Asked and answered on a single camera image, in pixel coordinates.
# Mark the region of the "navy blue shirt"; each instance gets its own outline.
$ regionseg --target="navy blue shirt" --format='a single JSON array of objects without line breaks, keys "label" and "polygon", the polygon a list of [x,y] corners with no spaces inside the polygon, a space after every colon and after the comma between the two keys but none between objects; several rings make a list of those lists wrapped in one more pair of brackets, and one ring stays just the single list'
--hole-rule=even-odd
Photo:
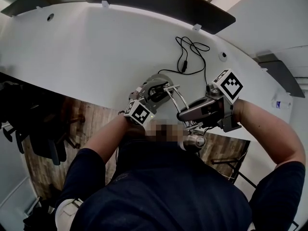
[{"label": "navy blue shirt", "polygon": [[113,180],[90,150],[78,152],[58,205],[84,203],[71,230],[288,230],[297,211],[305,167],[286,163],[257,186],[250,202],[221,174],[176,143],[136,142],[119,152]]}]

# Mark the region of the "white container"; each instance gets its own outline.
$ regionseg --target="white container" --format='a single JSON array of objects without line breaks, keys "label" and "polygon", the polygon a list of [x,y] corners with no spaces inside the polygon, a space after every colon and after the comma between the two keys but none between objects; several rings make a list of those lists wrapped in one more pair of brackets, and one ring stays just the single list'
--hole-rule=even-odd
[{"label": "white container", "polygon": [[286,110],[286,109],[289,109],[291,107],[291,103],[273,100],[271,102],[271,106],[273,106],[274,108],[277,108],[277,109]]}]

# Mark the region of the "white table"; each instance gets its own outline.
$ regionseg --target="white table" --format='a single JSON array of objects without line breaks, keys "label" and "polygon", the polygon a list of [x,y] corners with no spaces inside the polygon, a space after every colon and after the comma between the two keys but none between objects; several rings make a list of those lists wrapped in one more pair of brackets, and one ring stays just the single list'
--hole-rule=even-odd
[{"label": "white table", "polygon": [[[51,13],[54,18],[48,22]],[[176,69],[180,47],[175,36],[188,36],[210,46],[204,53],[208,82],[232,68],[244,84],[240,98],[289,122],[291,109],[271,106],[272,97],[282,87],[242,51],[215,35],[192,31],[191,25],[181,21],[128,7],[64,3],[10,18],[0,38],[0,71],[69,97],[121,110],[128,104],[129,93],[150,75],[162,68]],[[218,58],[221,51],[228,56],[225,63]],[[187,73],[202,67],[200,58],[189,50]],[[205,95],[203,73],[165,74],[181,85],[180,92],[188,102]],[[287,94],[283,98],[292,102]],[[172,102],[157,113],[158,118],[173,120],[175,115]],[[243,128],[211,132],[255,140]]]}]

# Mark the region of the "metal rod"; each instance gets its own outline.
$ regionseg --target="metal rod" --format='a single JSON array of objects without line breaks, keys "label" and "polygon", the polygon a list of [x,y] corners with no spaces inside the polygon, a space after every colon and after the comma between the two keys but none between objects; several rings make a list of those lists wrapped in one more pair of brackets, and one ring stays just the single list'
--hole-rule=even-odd
[{"label": "metal rod", "polygon": [[232,184],[235,183],[235,181],[236,181],[236,179],[237,179],[237,177],[238,177],[237,172],[238,172],[238,171],[240,170],[240,168],[241,168],[242,162],[243,162],[244,159],[245,159],[244,155],[248,152],[248,147],[249,147],[249,145],[250,145],[250,141],[246,141],[246,142],[245,142],[245,145],[244,145],[244,148],[243,148],[243,151],[242,151],[242,154],[241,154],[241,157],[240,157],[240,159],[238,160],[239,162],[238,162],[238,163],[236,164],[236,166],[235,166],[236,170],[234,170],[233,173],[232,173],[232,175],[231,175],[231,177],[234,178],[234,179],[231,181]]},{"label": "metal rod", "polygon": [[8,126],[10,126],[10,125],[11,125],[10,123],[7,123],[7,124],[2,125],[1,128],[6,128],[6,127],[8,127]]},{"label": "metal rod", "polygon": [[180,87],[180,85],[166,87],[166,88],[164,88],[164,91],[166,91],[166,90],[173,90],[173,88],[179,88],[179,87]]},{"label": "metal rod", "polygon": [[182,94],[180,94],[180,92],[178,91],[178,89],[173,88],[173,90],[180,96],[180,98],[182,99],[183,103],[185,104],[186,109],[189,109],[188,104],[186,103],[185,99],[183,98]]},{"label": "metal rod", "polygon": [[[230,163],[227,163],[228,166],[236,170],[236,168],[231,165]],[[252,185],[254,188],[257,188],[257,185],[255,185],[250,179],[248,179],[245,175],[243,175],[240,171],[237,171],[237,173],[242,176],[250,185]]]},{"label": "metal rod", "polygon": [[190,127],[186,127],[185,130],[192,130],[192,129],[195,129],[195,128],[201,126],[201,125],[203,125],[203,122],[200,122],[200,123],[193,125],[193,126],[190,126]]},{"label": "metal rod", "polygon": [[171,95],[171,93],[169,92],[169,90],[168,90],[167,88],[165,88],[164,91],[166,91],[166,92],[168,93],[169,97],[170,97],[171,100],[173,101],[173,103],[174,103],[176,109],[178,110],[178,112],[181,112],[181,110],[180,110],[180,108],[179,108],[177,102],[176,102],[175,99],[172,97],[172,95]]},{"label": "metal rod", "polygon": [[34,203],[31,205],[31,207],[29,208],[29,210],[25,213],[28,217],[29,217],[31,211],[34,209],[34,207],[37,205],[38,202],[39,202],[39,197],[36,198],[36,200],[35,200]]},{"label": "metal rod", "polygon": [[293,230],[295,231],[298,228],[298,224],[295,221],[293,221],[292,223],[296,226],[296,228]]},{"label": "metal rod", "polygon": [[214,160],[211,160],[211,163],[213,165],[215,164],[227,164],[227,163],[238,163],[238,160],[232,160],[232,161],[219,161],[219,162],[214,162]]}]

